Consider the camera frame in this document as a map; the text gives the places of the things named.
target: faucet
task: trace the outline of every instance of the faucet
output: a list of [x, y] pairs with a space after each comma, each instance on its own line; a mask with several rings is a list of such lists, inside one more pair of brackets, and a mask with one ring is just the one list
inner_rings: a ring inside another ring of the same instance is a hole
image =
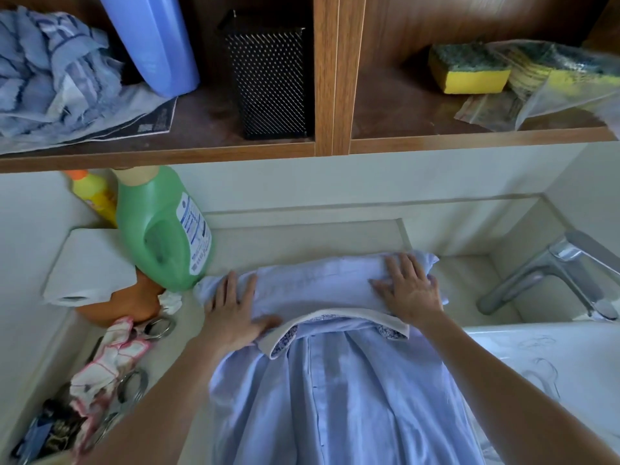
[[620, 275], [618, 256], [584, 232], [569, 231], [481, 297], [476, 304], [478, 311], [491, 315], [545, 276], [556, 276], [575, 293], [589, 316], [597, 312], [607, 320], [617, 319], [616, 309], [605, 299], [603, 290], [579, 261], [583, 255]]

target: person's left hand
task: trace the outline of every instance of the person's left hand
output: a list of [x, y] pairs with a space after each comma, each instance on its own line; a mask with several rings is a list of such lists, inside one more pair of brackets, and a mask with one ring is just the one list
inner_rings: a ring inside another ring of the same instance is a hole
[[205, 304], [205, 323], [196, 339], [225, 355], [247, 346], [266, 330], [279, 326], [282, 319], [277, 315], [252, 320], [256, 280], [256, 274], [253, 274], [241, 302], [238, 302], [237, 274], [230, 271], [222, 279], [215, 297]]

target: plastic bag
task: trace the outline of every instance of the plastic bag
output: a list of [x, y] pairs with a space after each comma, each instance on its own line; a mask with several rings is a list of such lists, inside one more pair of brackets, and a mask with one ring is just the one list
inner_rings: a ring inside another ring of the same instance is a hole
[[486, 46], [510, 65], [509, 89], [469, 97], [456, 119], [495, 132], [516, 131], [529, 117], [577, 107], [620, 138], [620, 57], [545, 41]]

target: wooden cabinet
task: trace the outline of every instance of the wooden cabinet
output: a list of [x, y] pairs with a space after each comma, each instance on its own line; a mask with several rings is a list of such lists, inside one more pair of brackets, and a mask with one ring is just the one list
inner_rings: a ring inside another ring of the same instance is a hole
[[[431, 43], [532, 38], [579, 45], [608, 0], [179, 1], [202, 85], [179, 98], [171, 132], [4, 155], [0, 171], [615, 139], [604, 124], [583, 111], [529, 119], [517, 132], [489, 132], [458, 121], [454, 114], [466, 97], [442, 94], [426, 67], [426, 48]], [[0, 0], [2, 8], [15, 4], [43, 12], [67, 11], [114, 35], [98, 0]], [[250, 141], [241, 136], [215, 28], [229, 9], [247, 7], [312, 15], [314, 138]]]

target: person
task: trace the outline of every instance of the person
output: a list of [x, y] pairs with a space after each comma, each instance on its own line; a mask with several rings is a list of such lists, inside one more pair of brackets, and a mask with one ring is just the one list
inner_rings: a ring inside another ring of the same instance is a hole
[[[620, 458], [584, 424], [478, 345], [443, 311], [439, 284], [411, 255], [391, 257], [392, 284], [371, 281], [387, 308], [419, 329], [453, 375], [476, 419], [506, 465], [620, 465]], [[205, 322], [180, 357], [82, 462], [84, 465], [176, 464], [214, 370], [230, 352], [281, 320], [251, 319], [253, 276], [240, 301], [234, 272], [205, 306]]]

